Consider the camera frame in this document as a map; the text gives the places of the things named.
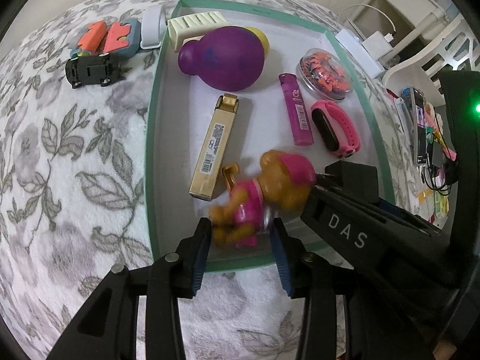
toy figure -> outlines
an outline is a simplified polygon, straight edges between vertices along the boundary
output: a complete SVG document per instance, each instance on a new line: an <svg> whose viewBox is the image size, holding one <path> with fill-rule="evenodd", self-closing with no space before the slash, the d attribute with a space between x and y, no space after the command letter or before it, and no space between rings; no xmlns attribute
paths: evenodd
<svg viewBox="0 0 480 360"><path fill-rule="evenodd" d="M237 181L239 165L225 166L222 173L229 189L226 206L212 206L213 240L218 246L236 244L255 246L256 232L263 229L266 204L277 204L282 210L301 210L311 186L315 170L310 161L299 154L270 150L260 158L262 169L257 178Z"/></svg>

purple toy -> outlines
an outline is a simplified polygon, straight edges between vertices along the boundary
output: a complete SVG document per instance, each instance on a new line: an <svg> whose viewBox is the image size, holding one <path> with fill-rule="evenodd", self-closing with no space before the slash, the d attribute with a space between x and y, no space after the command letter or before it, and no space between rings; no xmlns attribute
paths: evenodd
<svg viewBox="0 0 480 360"><path fill-rule="evenodd" d="M178 66L188 75L225 92L251 86L262 73L265 53L262 42L243 27L221 27L200 40L189 40L180 49Z"/></svg>

clear plastic container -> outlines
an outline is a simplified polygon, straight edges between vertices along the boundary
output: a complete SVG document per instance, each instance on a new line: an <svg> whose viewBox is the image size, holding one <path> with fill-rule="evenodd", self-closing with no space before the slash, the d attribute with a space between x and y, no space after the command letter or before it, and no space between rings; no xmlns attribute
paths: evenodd
<svg viewBox="0 0 480 360"><path fill-rule="evenodd" d="M352 90L352 80L341 63L329 52L310 49L297 66L297 75L316 95L340 101Z"/></svg>

gold box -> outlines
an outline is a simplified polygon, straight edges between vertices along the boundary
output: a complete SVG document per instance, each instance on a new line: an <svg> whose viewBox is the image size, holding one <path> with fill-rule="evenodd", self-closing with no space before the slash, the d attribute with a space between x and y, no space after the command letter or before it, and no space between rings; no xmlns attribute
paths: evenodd
<svg viewBox="0 0 480 360"><path fill-rule="evenodd" d="M238 105L233 94L225 93L218 98L190 184L189 193L194 198L212 200Z"/></svg>

orange puzzle piece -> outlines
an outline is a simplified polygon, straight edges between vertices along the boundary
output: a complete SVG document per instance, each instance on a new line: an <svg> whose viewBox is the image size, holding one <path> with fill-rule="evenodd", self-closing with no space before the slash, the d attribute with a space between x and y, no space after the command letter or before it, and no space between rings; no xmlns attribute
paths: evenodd
<svg viewBox="0 0 480 360"><path fill-rule="evenodd" d="M130 31L131 25L129 24L121 25L119 22L113 23L106 37L103 52L109 53L127 47L130 43L126 40L126 37Z"/></svg>
<svg viewBox="0 0 480 360"><path fill-rule="evenodd" d="M78 48L82 51L89 51L94 54L98 49L100 42L107 33L107 24L100 20L88 26L88 31L83 34L80 41L77 43Z"/></svg>

